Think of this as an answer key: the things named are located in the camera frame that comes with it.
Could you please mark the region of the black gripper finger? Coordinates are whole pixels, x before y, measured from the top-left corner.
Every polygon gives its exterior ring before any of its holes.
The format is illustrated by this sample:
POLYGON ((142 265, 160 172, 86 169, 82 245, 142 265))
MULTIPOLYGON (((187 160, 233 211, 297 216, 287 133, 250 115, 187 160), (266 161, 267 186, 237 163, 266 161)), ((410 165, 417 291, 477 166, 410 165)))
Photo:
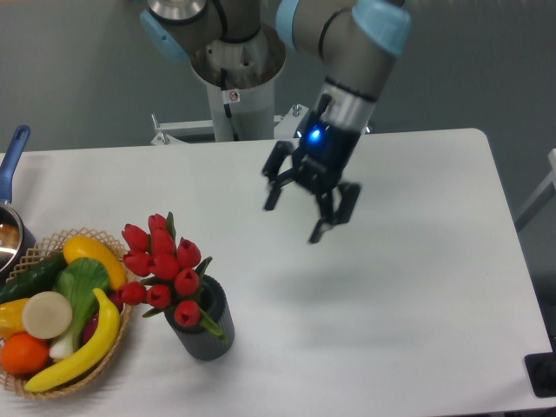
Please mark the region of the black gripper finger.
POLYGON ((349 223, 360 192, 361 185, 355 182, 340 182, 333 189, 317 191, 314 196, 319 206, 320 218, 308 242, 318 243, 326 231, 349 223))
POLYGON ((273 147, 261 173, 268 178, 268 198, 264 209, 271 211, 279 200, 281 188, 288 183, 296 181, 301 175, 301 153, 294 149, 294 145, 288 141, 278 141, 273 147), (292 167, 280 173, 282 164, 288 157, 292 158, 292 167))

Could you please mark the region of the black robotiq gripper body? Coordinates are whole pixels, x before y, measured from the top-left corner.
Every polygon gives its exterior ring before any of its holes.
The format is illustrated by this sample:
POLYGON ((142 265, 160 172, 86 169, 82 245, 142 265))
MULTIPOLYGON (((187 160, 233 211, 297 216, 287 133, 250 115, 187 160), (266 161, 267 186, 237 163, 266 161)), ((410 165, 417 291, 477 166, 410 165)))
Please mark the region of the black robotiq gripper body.
POLYGON ((334 126, 311 110, 299 126, 300 141, 294 151, 295 181, 316 197, 332 200, 336 189, 342 200, 356 200, 361 185, 342 180, 361 133, 334 126))

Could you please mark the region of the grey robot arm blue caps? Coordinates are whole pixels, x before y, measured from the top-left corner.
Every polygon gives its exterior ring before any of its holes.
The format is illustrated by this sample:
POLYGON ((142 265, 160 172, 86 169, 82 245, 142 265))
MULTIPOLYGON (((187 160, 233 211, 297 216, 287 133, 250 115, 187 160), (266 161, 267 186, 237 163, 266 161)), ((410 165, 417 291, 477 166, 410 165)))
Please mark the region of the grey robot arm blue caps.
POLYGON ((258 1, 150 1, 140 22, 162 55, 189 62, 204 82, 219 142, 270 137, 287 49, 319 58, 327 74, 313 108, 263 167, 265 207, 295 182, 320 210, 311 242, 350 220, 361 188, 342 172, 411 29, 401 2, 283 1, 270 26, 258 1))

